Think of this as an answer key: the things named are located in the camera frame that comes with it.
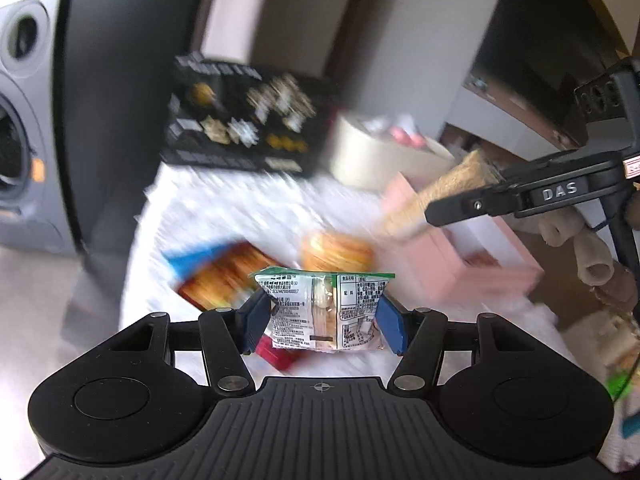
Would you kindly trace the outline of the white knitted table cloth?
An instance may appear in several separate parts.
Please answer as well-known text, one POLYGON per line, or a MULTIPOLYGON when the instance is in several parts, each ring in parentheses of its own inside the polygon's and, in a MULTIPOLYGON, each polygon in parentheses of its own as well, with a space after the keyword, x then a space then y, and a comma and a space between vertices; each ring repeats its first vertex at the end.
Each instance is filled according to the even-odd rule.
MULTIPOLYGON (((294 179, 277 174, 160 165, 146 189, 132 243, 118 328, 145 315, 167 312, 171 321, 193 321, 198 309, 174 292, 177 274, 164 253, 187 252, 227 240, 248 240, 282 266, 300 267, 305 234, 329 230, 368 237, 382 217, 378 194, 348 188, 326 174, 294 179)), ((475 321, 495 312, 521 327, 573 364, 555 315, 544 304, 515 300, 436 306, 451 321, 475 321)), ((288 374, 304 377, 380 376, 390 379, 399 356, 388 348, 354 353, 308 352, 288 374)))

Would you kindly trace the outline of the grey washing machine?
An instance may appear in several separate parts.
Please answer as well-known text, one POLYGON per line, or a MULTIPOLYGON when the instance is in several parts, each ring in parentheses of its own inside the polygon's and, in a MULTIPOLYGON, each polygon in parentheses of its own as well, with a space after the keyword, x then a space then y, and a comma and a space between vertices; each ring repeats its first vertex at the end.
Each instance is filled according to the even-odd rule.
POLYGON ((1 243, 64 256, 77 252, 62 125, 69 6, 1 9, 1 243))

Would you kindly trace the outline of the beige plush toy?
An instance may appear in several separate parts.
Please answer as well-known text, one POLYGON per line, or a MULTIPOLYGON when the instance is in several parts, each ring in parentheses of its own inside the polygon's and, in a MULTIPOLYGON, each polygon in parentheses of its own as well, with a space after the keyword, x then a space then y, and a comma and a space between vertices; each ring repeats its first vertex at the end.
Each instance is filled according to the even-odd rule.
POLYGON ((529 248, 544 270, 545 285, 563 295, 577 292, 582 285, 611 310, 634 310, 639 291, 631 266, 617 261, 576 208, 549 211, 515 226, 529 236, 529 248))

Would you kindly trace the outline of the cream round tissue box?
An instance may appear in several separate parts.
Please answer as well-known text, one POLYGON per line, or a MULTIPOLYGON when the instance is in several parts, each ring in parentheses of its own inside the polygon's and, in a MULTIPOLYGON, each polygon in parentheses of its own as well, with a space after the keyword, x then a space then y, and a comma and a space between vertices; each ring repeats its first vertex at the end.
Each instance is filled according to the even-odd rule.
POLYGON ((333 123, 323 165, 341 184, 382 192, 398 174, 419 183, 430 183, 456 166, 454 155, 431 138, 424 148, 401 144, 390 134, 385 117, 376 120, 352 112, 337 115, 333 123))

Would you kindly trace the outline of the wrapped orange bread bun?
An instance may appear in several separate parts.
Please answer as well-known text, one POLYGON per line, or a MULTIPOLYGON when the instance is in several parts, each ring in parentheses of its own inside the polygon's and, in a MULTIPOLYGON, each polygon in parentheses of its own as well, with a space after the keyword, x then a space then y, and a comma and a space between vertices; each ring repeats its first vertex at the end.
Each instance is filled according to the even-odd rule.
POLYGON ((306 235, 302 244, 302 268, 308 271, 369 272, 373 268, 372 245, 359 237, 331 231, 306 235))

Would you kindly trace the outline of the black plum snack bag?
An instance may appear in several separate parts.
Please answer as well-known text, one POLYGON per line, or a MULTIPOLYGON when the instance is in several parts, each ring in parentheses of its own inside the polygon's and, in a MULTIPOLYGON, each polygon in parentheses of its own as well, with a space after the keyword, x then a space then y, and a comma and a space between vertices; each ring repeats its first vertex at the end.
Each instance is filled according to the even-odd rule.
POLYGON ((306 178, 335 117, 326 78, 203 58, 174 61, 162 159, 167 165, 306 178))

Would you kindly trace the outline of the green white snack packet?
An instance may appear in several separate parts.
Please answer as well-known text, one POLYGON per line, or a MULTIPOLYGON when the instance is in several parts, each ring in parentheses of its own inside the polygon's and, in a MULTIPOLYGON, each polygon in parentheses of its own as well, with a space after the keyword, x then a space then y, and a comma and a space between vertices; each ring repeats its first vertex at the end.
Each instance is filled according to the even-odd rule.
POLYGON ((271 298, 267 335, 273 347, 337 352, 375 346, 378 303, 395 275, 270 266, 253 278, 271 298))

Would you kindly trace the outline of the blue cartoon seaweed snack bag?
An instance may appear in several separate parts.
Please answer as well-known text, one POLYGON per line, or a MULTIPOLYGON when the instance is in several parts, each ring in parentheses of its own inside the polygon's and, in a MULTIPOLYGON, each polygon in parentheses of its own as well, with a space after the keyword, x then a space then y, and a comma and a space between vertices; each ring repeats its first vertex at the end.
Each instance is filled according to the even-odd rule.
POLYGON ((202 266, 220 258, 232 246, 233 243, 206 245, 188 248, 182 252, 163 252, 162 256, 178 280, 186 280, 202 266))

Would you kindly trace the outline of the pink cardboard box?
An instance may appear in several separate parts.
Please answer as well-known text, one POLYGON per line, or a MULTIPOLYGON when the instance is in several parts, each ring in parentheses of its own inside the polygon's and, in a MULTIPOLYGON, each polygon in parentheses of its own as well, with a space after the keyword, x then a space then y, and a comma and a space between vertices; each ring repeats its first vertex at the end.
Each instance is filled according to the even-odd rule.
POLYGON ((376 268, 395 275, 387 290, 410 309, 520 299, 544 274, 510 226, 488 216, 383 240, 376 268))

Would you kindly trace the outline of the red brown snack packet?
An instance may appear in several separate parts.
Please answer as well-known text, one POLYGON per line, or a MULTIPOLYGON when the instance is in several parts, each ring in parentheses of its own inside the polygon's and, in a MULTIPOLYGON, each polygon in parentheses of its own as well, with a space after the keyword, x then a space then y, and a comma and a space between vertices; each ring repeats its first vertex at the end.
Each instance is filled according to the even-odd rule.
POLYGON ((177 294, 198 310, 237 309, 258 289, 252 274, 281 263, 246 240, 232 240, 233 246, 220 258, 207 263, 186 280, 178 280, 177 294))

